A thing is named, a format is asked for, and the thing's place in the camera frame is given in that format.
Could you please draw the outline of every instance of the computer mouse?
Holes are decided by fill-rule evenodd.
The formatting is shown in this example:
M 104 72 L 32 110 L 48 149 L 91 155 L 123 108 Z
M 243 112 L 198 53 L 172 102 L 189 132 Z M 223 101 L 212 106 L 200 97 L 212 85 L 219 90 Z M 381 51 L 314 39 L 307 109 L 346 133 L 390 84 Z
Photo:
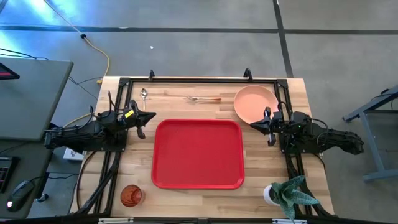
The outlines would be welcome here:
M 16 212 L 24 206 L 26 199 L 30 195 L 35 185 L 29 180 L 24 180 L 11 193 L 7 200 L 7 210 Z

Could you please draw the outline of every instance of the spoon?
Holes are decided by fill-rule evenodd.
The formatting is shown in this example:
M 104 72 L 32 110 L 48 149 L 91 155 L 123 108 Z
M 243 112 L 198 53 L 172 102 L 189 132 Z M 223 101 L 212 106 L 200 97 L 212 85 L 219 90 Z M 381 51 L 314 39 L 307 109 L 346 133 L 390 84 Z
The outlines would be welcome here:
M 142 110 L 145 110 L 145 98 L 147 98 L 147 90 L 142 88 L 141 90 L 141 98 L 142 98 Z

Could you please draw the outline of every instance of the butcher block tabletop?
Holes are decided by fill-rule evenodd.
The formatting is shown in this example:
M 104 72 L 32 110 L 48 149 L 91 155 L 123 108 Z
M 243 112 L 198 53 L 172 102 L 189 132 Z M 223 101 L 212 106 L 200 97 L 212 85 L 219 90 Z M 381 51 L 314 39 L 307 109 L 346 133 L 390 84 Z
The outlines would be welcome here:
M 116 99 L 120 77 L 104 77 L 96 113 L 109 109 L 107 91 Z M 311 115 L 304 80 L 288 78 L 293 111 Z M 208 217 L 208 218 L 275 218 L 284 217 L 279 207 L 268 205 L 262 196 L 264 188 L 273 182 L 288 180 L 285 157 L 278 142 L 267 145 L 267 136 L 241 121 L 234 111 L 235 94 L 249 83 L 134 83 L 131 99 L 142 110 L 140 91 L 145 88 L 146 111 L 156 112 L 143 127 L 145 139 L 137 137 L 136 128 L 128 133 L 126 150 L 121 155 L 113 199 L 112 217 Z M 253 84 L 274 92 L 271 84 Z M 121 102 L 124 102 L 126 90 Z M 185 96 L 207 96 L 221 101 L 190 101 Z M 244 182 L 236 190 L 167 190 L 154 185 L 151 179 L 155 130 L 165 119 L 229 119 L 242 129 Z M 104 152 L 97 152 L 87 163 L 81 178 L 80 204 L 93 193 L 100 179 Z M 325 171 L 319 158 L 302 154 L 308 188 L 319 199 L 324 209 L 333 213 Z M 136 207 L 125 207 L 120 194 L 125 186 L 135 184 L 145 192 L 144 201 Z M 108 196 L 104 190 L 102 211 Z M 75 201 L 71 212 L 76 211 Z

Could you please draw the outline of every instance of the gray floor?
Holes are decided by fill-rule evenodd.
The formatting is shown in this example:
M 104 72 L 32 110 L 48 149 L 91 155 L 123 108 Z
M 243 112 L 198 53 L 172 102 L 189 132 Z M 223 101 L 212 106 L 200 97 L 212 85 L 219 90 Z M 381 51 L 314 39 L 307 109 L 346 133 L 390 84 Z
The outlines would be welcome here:
M 50 1 L 71 22 L 93 27 L 250 28 L 276 29 L 272 0 L 142 0 Z M 398 1 L 279 0 L 285 29 L 396 30 Z M 42 1 L 8 0 L 0 12 L 4 26 L 65 26 Z M 109 75 L 203 75 L 240 77 L 250 67 L 255 77 L 286 77 L 278 34 L 187 32 L 87 32 L 111 57 Z M 331 128 L 358 132 L 358 121 L 341 117 L 398 83 L 397 35 L 287 34 L 294 77 L 304 78 L 314 118 Z M 72 60 L 76 81 L 102 76 L 106 59 L 76 32 L 0 30 L 0 46 L 50 59 Z M 83 84 L 97 95 L 95 81 Z M 96 100 L 68 83 L 53 122 L 65 124 L 86 114 Z M 362 175 L 375 171 L 365 153 L 352 156 L 339 149 L 325 153 L 326 175 L 335 213 L 345 218 L 397 223 L 398 179 L 365 184 Z M 398 161 L 398 153 L 386 156 Z M 58 157 L 50 169 L 74 173 L 78 164 Z M 49 181 L 48 194 L 62 198 L 34 205 L 31 216 L 67 213 L 73 179 Z M 65 190 L 56 185 L 65 183 Z

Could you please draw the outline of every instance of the red tray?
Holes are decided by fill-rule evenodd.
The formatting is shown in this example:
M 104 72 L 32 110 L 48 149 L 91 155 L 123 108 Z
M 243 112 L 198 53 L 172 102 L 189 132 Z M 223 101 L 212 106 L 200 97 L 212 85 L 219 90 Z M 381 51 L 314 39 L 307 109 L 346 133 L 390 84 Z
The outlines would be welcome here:
M 244 180 L 242 131 L 226 120 L 176 120 L 156 129 L 152 181 L 163 189 L 236 189 Z

